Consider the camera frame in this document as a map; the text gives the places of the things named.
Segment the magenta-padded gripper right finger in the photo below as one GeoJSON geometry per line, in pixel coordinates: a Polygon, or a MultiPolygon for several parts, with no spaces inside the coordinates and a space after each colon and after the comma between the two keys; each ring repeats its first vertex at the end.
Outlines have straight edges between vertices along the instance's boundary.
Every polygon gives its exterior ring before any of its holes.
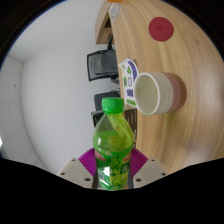
{"type": "Polygon", "coordinates": [[[135,148],[132,149],[128,174],[129,189],[143,187],[166,175],[167,172],[159,162],[155,159],[148,159],[135,148]]]}

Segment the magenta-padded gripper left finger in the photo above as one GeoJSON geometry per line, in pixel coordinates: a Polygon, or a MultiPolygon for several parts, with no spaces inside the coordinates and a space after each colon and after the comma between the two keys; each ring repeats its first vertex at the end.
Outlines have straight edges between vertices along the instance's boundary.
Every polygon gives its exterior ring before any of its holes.
{"type": "Polygon", "coordinates": [[[79,158],[71,158],[58,172],[58,176],[84,188],[98,187],[95,150],[87,150],[79,158]]]}

